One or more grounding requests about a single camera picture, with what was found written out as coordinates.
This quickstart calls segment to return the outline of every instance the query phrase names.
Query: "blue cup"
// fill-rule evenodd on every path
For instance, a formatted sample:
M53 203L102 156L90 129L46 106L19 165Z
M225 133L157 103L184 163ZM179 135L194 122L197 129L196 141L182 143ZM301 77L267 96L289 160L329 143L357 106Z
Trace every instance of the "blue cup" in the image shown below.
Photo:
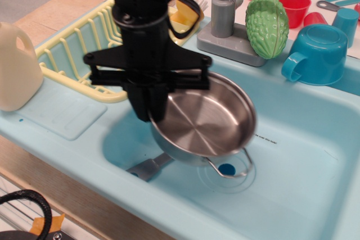
M330 85L341 79L348 38L340 29L324 24L308 25L299 32L281 74L289 81Z
M337 11L332 25L342 30L348 37L348 48L353 45L359 13L351 8L341 8Z

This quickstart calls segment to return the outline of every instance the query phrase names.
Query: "gray handle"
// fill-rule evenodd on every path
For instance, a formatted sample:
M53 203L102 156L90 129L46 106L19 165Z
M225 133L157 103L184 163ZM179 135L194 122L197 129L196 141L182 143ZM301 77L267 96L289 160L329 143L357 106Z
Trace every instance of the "gray handle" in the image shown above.
M341 9L342 7L339 7L338 5L332 4L328 1L325 0L320 0L316 3L316 6L318 6L319 8L324 8L326 10L329 11L338 11L339 9Z

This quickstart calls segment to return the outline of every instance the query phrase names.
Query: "sink basin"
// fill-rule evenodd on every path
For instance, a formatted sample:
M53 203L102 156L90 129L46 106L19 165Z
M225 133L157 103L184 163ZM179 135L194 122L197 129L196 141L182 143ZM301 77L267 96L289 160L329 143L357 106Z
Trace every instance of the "sink basin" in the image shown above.
M127 100L102 103L49 78L21 110L0 111L0 134L175 239L360 239L360 62L348 57L329 87L292 83L281 75L290 46L262 67L212 56L257 113L244 178L173 161L138 179L126 169L162 153L150 124ZM196 37L184 47L198 51ZM240 151L224 165L241 172L248 160Z
M185 47L197 51L192 40ZM213 56L211 70L243 88L257 112L256 131L246 147L255 165L248 176L224 179L210 167L175 161L145 184L174 199L173 215L189 206L232 231L234 239L353 239L342 233L351 216L344 209L360 185L355 181L359 91L350 91L353 80L337 88L289 82L280 72L284 59L282 55L253 68ZM359 70L349 67L347 72L360 78ZM123 170L162 153L150 125L139 123L131 109L104 137L102 148L105 159ZM243 155L228 161L236 171L247 166ZM194 216L193 222L202 221ZM188 232L177 231L177 225L161 229L186 238Z

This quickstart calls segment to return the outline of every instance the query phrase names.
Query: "faucet base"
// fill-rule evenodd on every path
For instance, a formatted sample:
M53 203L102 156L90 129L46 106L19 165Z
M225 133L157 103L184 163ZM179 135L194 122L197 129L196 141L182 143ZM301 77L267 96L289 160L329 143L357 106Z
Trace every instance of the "faucet base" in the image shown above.
M251 47L245 25L235 23L233 34L227 38L217 38L211 34L211 30L210 22L198 33L198 49L255 67L267 62Z

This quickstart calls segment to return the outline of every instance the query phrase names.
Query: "red cup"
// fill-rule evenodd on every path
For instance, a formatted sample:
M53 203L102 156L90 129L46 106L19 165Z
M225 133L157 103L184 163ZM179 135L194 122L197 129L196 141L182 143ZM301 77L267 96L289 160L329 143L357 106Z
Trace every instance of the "red cup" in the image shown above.
M297 28L305 18L311 5L311 0L279 0L289 18L289 28Z
M307 14L304 18L304 26L313 25L313 24L323 24L328 25L324 16L319 12L311 12Z
M360 20L360 3L357 3L354 7L354 10L356 10L357 12L359 12L359 20Z

